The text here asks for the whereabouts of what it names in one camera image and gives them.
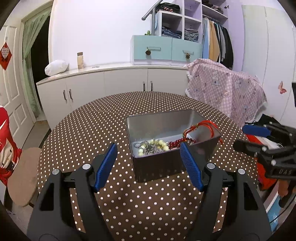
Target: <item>red diamond door decoration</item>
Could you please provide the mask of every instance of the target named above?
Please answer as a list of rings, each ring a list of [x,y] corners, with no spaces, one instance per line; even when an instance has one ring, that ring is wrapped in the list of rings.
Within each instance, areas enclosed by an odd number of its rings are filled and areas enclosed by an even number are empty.
[[[12,57],[12,53],[10,52],[9,47],[7,46],[7,43],[3,45],[1,52],[0,52],[0,65],[4,70],[7,69],[7,66],[9,64],[9,61]]]

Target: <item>handrail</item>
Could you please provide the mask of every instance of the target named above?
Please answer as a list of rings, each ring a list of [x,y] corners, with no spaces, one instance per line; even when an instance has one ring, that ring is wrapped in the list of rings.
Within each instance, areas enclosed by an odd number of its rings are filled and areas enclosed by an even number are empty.
[[[161,3],[163,0],[158,0],[152,8],[150,8],[150,10],[144,15],[144,17],[142,17],[142,20],[145,21],[146,18],[149,16],[149,14],[152,12],[152,10],[159,4]]]

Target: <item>human hand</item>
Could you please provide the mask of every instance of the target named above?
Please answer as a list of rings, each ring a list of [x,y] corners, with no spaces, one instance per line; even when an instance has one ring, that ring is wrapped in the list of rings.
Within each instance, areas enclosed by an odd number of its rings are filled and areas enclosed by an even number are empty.
[[[280,197],[284,197],[288,194],[289,183],[290,182],[287,180],[279,180],[278,194]],[[293,193],[296,193],[296,186],[293,188]]]

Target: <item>bottle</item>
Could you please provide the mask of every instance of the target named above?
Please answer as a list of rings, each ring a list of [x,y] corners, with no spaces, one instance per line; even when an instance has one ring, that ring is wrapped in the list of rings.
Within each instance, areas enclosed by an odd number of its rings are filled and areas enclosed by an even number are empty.
[[[78,69],[83,69],[84,68],[83,52],[77,53],[77,65],[78,65]]]

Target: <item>heart-shaped decoration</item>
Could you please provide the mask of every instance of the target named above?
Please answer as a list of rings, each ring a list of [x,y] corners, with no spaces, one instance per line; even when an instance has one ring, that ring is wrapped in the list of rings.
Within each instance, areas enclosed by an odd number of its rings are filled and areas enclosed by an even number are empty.
[[[6,48],[3,47],[1,49],[1,54],[2,54],[3,58],[6,59],[8,54],[9,54],[9,48],[8,47],[6,47]]]

